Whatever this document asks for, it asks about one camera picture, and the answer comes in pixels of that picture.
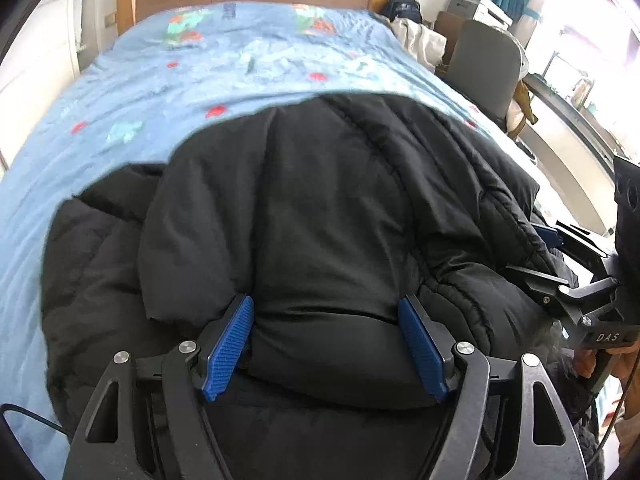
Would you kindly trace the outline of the person's right hand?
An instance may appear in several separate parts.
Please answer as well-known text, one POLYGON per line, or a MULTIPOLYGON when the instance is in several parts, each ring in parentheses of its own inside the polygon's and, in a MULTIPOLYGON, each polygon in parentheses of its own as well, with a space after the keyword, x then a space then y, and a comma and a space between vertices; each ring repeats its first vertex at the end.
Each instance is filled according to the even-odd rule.
POLYGON ((623 415, 616 418, 614 430, 618 439, 618 457, 625 458, 639 439, 639 341, 632 346, 608 349, 611 356, 620 358, 611 374, 623 386, 623 415))

